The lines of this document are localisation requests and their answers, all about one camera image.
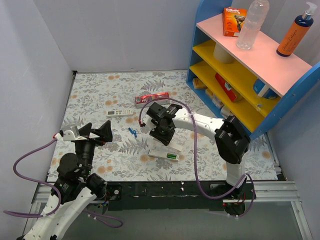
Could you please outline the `white battery cover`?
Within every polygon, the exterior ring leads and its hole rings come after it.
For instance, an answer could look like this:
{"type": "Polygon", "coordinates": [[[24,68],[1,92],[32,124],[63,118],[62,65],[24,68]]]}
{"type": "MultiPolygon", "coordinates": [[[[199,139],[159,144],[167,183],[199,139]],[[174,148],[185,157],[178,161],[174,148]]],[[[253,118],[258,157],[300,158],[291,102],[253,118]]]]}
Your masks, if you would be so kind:
{"type": "Polygon", "coordinates": [[[182,146],[179,145],[179,144],[177,144],[177,143],[175,143],[175,142],[170,142],[170,143],[168,144],[168,147],[170,147],[170,148],[172,148],[172,149],[174,149],[174,150],[176,150],[176,151],[178,151],[178,152],[181,152],[181,151],[182,151],[182,146]]]}

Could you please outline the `green battery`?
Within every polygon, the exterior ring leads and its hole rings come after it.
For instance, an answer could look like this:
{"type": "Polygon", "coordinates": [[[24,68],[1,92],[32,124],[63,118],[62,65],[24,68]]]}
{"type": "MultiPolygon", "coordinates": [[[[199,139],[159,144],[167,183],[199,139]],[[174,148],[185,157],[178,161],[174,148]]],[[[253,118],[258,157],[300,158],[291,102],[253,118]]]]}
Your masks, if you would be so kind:
{"type": "Polygon", "coordinates": [[[177,157],[173,156],[173,155],[169,155],[166,158],[169,159],[169,160],[172,160],[172,161],[177,161],[178,160],[177,157]]]}
{"type": "Polygon", "coordinates": [[[171,158],[171,159],[176,159],[177,158],[177,155],[176,154],[171,154],[171,153],[168,153],[166,155],[167,158],[171,158]]]}

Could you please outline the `white remote control back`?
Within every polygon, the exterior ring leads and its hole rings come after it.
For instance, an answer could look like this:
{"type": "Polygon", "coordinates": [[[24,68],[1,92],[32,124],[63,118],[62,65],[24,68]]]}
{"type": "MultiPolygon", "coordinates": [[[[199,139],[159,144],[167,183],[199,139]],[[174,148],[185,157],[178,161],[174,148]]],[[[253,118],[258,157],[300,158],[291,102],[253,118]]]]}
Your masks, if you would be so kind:
{"type": "Polygon", "coordinates": [[[165,151],[160,151],[160,150],[155,150],[155,149],[150,149],[148,152],[148,156],[150,157],[154,157],[154,158],[160,158],[160,159],[166,159],[166,160],[170,160],[170,161],[174,161],[174,162],[178,162],[179,161],[179,155],[176,153],[170,153],[170,152],[165,152],[165,151]],[[170,160],[167,159],[167,154],[175,154],[177,155],[177,160],[170,160]]]}

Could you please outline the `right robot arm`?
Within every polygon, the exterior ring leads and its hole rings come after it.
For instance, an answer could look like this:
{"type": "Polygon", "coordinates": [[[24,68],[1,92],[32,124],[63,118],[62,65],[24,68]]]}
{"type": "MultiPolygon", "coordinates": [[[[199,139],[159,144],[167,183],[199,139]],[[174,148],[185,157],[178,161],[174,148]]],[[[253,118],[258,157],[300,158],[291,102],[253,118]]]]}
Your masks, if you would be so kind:
{"type": "Polygon", "coordinates": [[[247,177],[242,158],[251,139],[235,116],[212,118],[193,113],[181,103],[165,107],[153,102],[139,124],[148,126],[150,136],[165,146],[170,145],[176,129],[190,130],[195,137],[201,134],[214,140],[219,156],[226,162],[227,195],[237,199],[245,192],[247,177]]]}

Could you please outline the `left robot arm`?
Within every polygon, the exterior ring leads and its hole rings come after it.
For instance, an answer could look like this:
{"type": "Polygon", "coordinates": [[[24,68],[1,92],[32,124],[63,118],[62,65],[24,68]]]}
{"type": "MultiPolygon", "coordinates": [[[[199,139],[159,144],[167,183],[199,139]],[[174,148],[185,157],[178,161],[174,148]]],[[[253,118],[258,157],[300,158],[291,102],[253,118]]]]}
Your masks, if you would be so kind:
{"type": "Polygon", "coordinates": [[[75,152],[64,154],[57,168],[55,181],[47,203],[40,215],[33,214],[35,224],[21,240],[60,240],[74,220],[93,200],[101,200],[107,193],[107,182],[92,173],[95,148],[112,142],[111,122],[99,128],[87,123],[63,127],[54,138],[72,142],[75,152]]]}

